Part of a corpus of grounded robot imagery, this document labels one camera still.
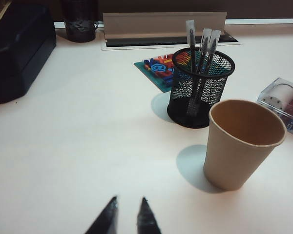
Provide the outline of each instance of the white desk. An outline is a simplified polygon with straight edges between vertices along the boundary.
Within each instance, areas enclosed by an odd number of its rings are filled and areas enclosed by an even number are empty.
[[[293,82],[293,25],[226,30],[244,44],[218,48],[236,64],[222,99]],[[82,234],[114,195],[120,234],[136,233],[143,196],[163,234],[293,234],[293,135],[242,189],[219,193],[202,172],[208,128],[169,120],[169,93],[133,65],[177,48],[57,39],[27,95],[0,105],[0,234]]]

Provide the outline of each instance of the clear pen cap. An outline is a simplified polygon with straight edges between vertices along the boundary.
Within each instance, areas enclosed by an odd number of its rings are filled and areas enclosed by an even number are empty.
[[[218,41],[220,38],[221,31],[220,30],[213,30],[211,33],[209,45],[208,45],[208,52],[210,54],[215,54],[216,52],[216,47],[218,45]]]
[[[195,25],[193,19],[186,21],[186,30],[188,45],[195,45]]]
[[[211,36],[211,29],[210,28],[203,29],[203,34],[202,34],[201,44],[200,44],[201,52],[207,52],[210,36]]]

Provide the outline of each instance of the black box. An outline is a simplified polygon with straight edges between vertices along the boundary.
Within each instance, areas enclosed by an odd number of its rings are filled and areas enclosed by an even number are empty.
[[[0,21],[0,103],[25,95],[56,46],[47,7],[12,3]]]

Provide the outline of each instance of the clear plastic box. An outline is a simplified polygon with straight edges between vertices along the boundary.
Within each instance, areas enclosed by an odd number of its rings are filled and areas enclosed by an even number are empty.
[[[293,83],[282,78],[276,79],[264,89],[257,102],[274,111],[293,134]]]

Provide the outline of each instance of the white tape roll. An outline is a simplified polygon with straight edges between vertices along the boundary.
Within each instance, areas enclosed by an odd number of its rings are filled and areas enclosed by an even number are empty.
[[[278,84],[262,98],[262,101],[280,110],[284,110],[293,101],[293,87],[288,84]]]

